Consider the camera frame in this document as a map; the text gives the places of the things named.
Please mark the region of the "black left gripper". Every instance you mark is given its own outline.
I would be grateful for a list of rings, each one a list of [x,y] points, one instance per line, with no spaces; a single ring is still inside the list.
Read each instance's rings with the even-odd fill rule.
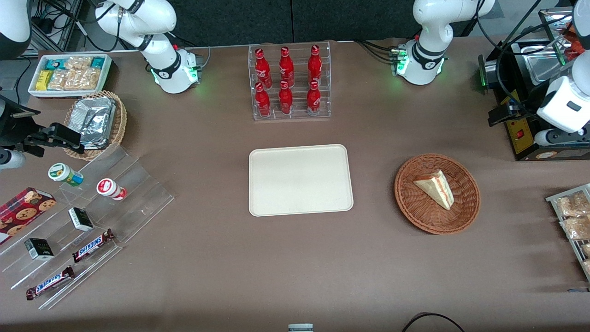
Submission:
[[[498,105],[489,111],[490,127],[507,122],[511,124],[519,120],[537,121],[537,110],[532,108],[533,104],[529,99],[516,101],[508,99],[507,105]]]

